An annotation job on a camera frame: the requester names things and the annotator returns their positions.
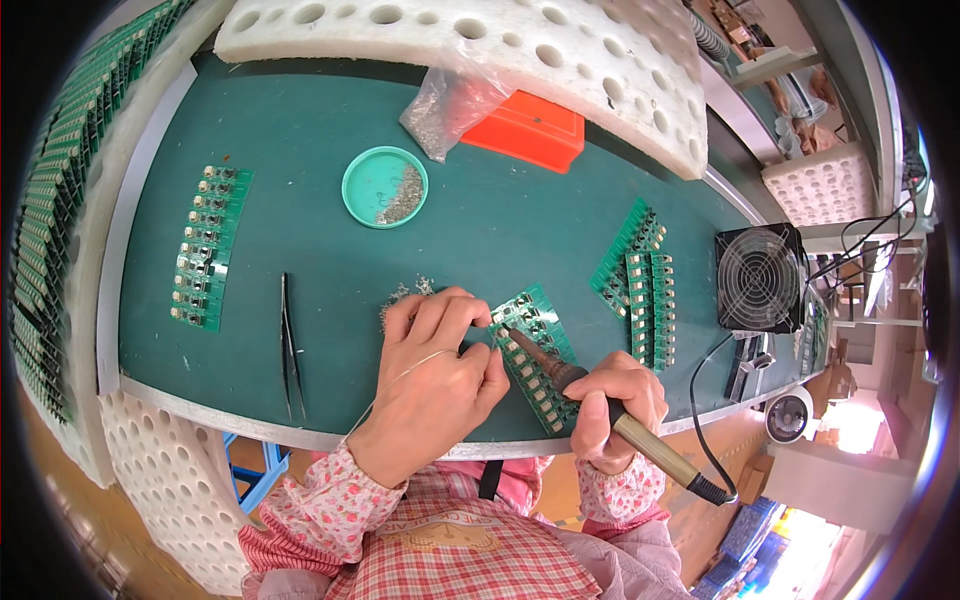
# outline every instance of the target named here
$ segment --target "blue stool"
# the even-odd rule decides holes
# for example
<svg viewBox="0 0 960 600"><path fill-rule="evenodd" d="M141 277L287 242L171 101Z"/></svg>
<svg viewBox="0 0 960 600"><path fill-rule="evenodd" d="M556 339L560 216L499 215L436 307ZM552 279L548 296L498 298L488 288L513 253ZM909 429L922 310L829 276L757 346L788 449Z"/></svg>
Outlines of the blue stool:
<svg viewBox="0 0 960 600"><path fill-rule="evenodd" d="M280 446L263 442L263 464L266 471L259 472L248 468L236 467L230 460L230 444L237 439L237 434L224 432L224 450L227 453L227 466L233 477L233 492L237 494L237 502L244 513L250 512L260 504L267 493L274 488L274 483L281 473L290 467L290 452L280 456ZM237 480L248 485L243 495L237 490Z"/></svg>

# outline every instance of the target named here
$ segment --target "round plastic lid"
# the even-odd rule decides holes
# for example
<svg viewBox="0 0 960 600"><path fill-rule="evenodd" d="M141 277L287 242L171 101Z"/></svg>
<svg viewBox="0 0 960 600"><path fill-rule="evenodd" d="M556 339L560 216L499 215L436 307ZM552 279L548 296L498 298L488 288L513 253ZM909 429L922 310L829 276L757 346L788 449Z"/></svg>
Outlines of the round plastic lid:
<svg viewBox="0 0 960 600"><path fill-rule="evenodd" d="M407 165L412 165L420 173L423 186L420 201L410 214L402 219L393 223L377 223L376 213L385 210L390 199L396 196ZM406 150L394 146L377 146L350 163L344 173L341 191L344 204L354 219L369 228L395 228L413 219L423 207L427 193L426 171L417 157Z"/></svg>

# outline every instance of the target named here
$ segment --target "orange plastic box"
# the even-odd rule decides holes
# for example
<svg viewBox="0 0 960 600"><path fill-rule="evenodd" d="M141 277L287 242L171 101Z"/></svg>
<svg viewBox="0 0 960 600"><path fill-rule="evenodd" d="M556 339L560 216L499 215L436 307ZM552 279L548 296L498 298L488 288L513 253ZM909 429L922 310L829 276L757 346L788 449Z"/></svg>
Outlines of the orange plastic box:
<svg viewBox="0 0 960 600"><path fill-rule="evenodd" d="M460 141L566 173L584 150L584 117L516 91Z"/></svg>

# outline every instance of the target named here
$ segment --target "apron strap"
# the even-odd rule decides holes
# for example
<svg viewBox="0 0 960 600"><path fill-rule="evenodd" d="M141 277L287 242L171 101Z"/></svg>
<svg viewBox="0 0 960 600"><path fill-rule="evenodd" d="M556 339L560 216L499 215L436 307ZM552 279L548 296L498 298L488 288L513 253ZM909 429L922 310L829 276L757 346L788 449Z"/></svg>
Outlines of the apron strap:
<svg viewBox="0 0 960 600"><path fill-rule="evenodd" d="M503 461L487 461L483 467L483 475L480 476L480 490L478 495L485 500L493 500L496 494L496 488L500 485L500 471L503 469Z"/></svg>

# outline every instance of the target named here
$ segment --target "pink plaid apron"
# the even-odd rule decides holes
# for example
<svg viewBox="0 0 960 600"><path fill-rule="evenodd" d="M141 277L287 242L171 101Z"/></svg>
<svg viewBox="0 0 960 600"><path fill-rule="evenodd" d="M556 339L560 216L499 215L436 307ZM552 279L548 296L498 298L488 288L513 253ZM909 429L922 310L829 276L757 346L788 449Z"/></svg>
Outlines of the pink plaid apron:
<svg viewBox="0 0 960 600"><path fill-rule="evenodd" d="M367 534L326 599L595 598L587 570L533 519L480 498L414 497Z"/></svg>

